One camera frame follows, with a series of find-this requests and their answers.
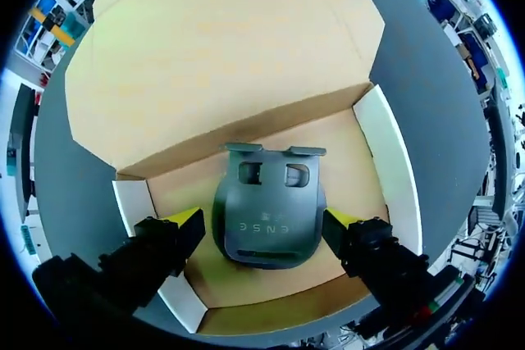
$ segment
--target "rectangular cutout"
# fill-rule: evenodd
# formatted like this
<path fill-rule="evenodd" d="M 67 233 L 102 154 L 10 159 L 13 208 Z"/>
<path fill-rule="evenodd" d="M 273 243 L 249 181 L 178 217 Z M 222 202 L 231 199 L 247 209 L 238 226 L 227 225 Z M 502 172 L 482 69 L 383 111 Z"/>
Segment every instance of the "rectangular cutout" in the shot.
<path fill-rule="evenodd" d="M 287 188 L 303 188 L 310 181 L 310 170 L 304 164 L 287 164 L 286 180 Z"/>

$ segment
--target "gray plastic holder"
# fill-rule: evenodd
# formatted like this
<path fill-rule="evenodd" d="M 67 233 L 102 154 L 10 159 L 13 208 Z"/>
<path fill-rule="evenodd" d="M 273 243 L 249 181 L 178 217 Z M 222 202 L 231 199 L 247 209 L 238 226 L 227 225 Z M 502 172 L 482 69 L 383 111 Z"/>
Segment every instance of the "gray plastic holder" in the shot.
<path fill-rule="evenodd" d="M 321 240 L 326 198 L 319 183 L 324 148 L 267 151 L 228 143 L 226 177 L 217 188 L 213 235 L 232 261 L 263 269 L 298 266 Z"/>

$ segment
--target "gray table surface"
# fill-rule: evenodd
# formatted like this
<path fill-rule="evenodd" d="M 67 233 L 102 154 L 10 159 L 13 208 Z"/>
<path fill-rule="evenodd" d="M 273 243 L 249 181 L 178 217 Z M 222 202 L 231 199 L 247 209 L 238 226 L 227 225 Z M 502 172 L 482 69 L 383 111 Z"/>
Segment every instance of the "gray table surface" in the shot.
<path fill-rule="evenodd" d="M 482 184 L 489 157 L 485 121 L 473 81 L 431 14 L 416 0 L 373 1 L 386 28 L 371 79 L 381 85 L 406 142 L 418 187 L 423 250 L 434 261 L 466 219 Z M 71 138 L 64 71 L 74 51 L 66 53 L 43 96 L 35 181 L 52 253 L 67 257 L 74 252 L 96 266 L 98 255 L 119 247 L 126 231 L 112 190 L 114 170 Z M 135 315 L 163 330 L 210 343 L 268 347 L 320 334 L 376 305 L 368 297 L 307 325 L 236 337 L 188 334 L 159 296 Z"/>

